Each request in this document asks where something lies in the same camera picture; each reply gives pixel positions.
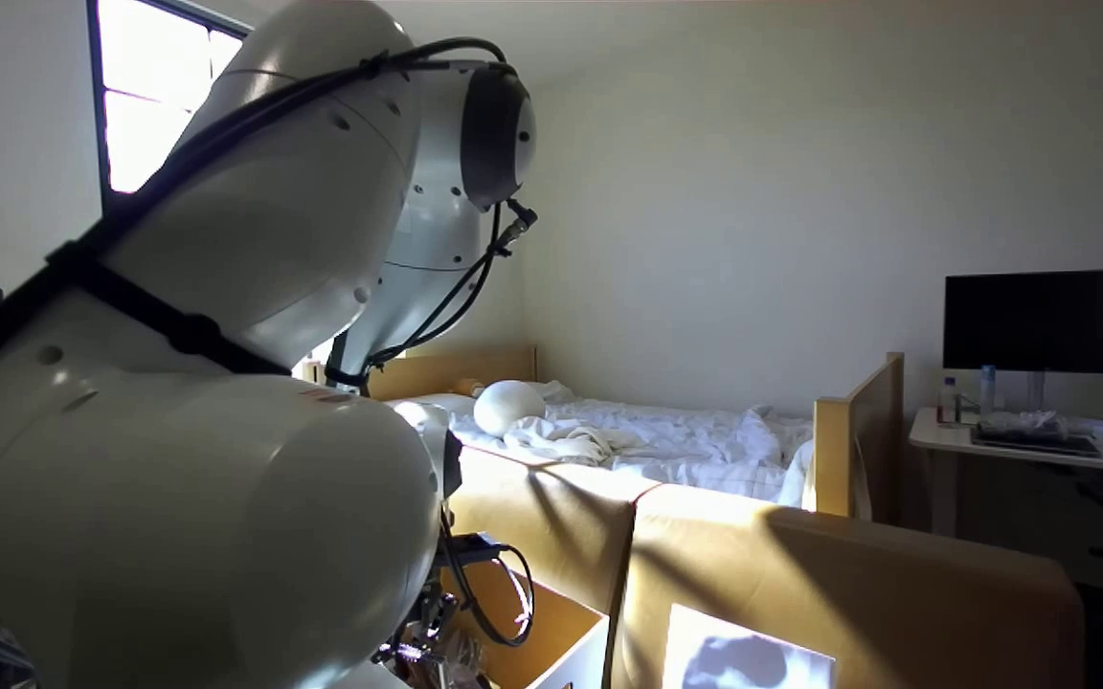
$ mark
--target ceiling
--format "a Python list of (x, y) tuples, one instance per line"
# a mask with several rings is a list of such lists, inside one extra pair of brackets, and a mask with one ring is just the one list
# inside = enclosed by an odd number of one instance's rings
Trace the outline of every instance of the ceiling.
[[(262, 22), (289, 0), (198, 0), (242, 22)], [(415, 42), (492, 39), (525, 83), (553, 83), (624, 51), (694, 29), (738, 0), (381, 0)]]

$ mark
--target bottle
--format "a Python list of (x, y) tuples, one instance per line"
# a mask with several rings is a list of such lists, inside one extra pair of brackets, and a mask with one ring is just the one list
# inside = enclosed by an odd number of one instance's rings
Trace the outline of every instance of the bottle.
[(943, 380), (943, 399), (940, 399), (940, 425), (962, 425), (967, 411), (962, 411), (962, 385), (953, 376)]

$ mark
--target bed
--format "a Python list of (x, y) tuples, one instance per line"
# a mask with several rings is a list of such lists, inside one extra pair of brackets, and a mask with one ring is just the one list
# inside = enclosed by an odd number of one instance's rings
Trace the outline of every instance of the bed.
[[(549, 404), (541, 418), (515, 420), (506, 435), (481, 434), (473, 425), (473, 399), (506, 380), (546, 385)], [(520, 462), (576, 460), (812, 512), (895, 517), (903, 434), (901, 353), (890, 353), (844, 395), (815, 399), (812, 411), (678, 411), (583, 399), (541, 372), (534, 343), (415, 353), (371, 380), (371, 399), (440, 404), (450, 430), (469, 446), (463, 460), (473, 453), (515, 454)]]

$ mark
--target computer monitor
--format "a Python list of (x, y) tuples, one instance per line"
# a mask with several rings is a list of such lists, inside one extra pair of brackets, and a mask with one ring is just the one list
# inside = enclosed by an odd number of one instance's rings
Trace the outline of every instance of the computer monitor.
[(1103, 376), (1103, 273), (949, 275), (943, 369)]

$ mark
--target keyboard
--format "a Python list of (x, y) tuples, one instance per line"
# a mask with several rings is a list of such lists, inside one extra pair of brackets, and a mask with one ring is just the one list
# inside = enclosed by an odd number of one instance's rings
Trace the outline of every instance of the keyboard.
[(1051, 453), (1051, 454), (1101, 454), (1091, 435), (1056, 434), (1056, 430), (982, 430), (975, 425), (975, 444), (1019, 446), (1019, 453)]

